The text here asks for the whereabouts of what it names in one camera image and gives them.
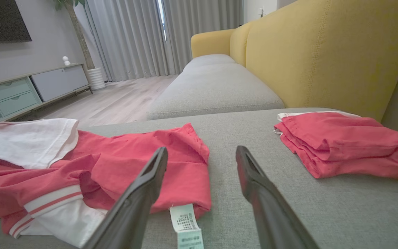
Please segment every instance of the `gray curtain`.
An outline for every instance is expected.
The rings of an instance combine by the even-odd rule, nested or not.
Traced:
[[[90,11],[90,6],[89,6],[88,2],[86,2],[86,5],[84,5],[84,11],[85,11],[85,16],[87,17],[87,20],[88,20],[88,26],[90,27],[90,33],[92,34],[93,39],[95,40],[96,50],[98,50],[99,58],[101,58],[102,68],[107,77],[107,80],[109,82],[112,82],[112,81],[114,81],[113,77],[112,77],[112,72],[110,72],[110,68],[107,64],[104,50],[101,47],[101,40],[99,38],[98,30],[96,30],[96,26],[93,22],[93,16]]]
[[[157,0],[89,0],[113,81],[168,75]]]
[[[162,0],[169,72],[178,74],[192,59],[190,39],[203,32],[236,28],[242,0]]]

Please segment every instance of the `clothing tag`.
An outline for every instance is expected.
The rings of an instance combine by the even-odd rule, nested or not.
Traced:
[[[177,248],[203,249],[202,230],[196,222],[193,204],[171,207],[170,215],[177,233]]]

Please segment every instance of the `gray sofa cushion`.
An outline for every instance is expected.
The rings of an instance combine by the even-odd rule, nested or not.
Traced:
[[[208,66],[208,65],[216,65],[216,64],[224,64],[224,63],[237,63],[228,55],[203,55],[194,58],[191,60],[184,68],[183,72],[194,70],[198,66]]]
[[[283,107],[281,99],[242,65],[222,63],[181,73],[150,106],[147,119]]]
[[[320,248],[398,248],[398,180],[366,175],[313,178],[273,133],[280,112],[327,109],[279,109],[152,120],[98,126],[103,136],[150,132],[191,122],[210,149],[211,211],[198,220],[206,249],[259,248],[251,205],[240,190],[237,145],[251,151],[267,176],[312,234]],[[0,248],[71,248],[46,236],[15,240],[0,230]],[[143,249],[177,248],[168,211],[150,215]]]

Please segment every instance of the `television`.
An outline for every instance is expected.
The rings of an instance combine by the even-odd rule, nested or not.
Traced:
[[[15,0],[0,0],[0,43],[32,41]]]

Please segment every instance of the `sofa armrest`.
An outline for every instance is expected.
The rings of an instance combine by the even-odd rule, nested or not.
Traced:
[[[191,38],[191,54],[193,58],[202,55],[229,55],[229,40],[235,29],[200,33]]]

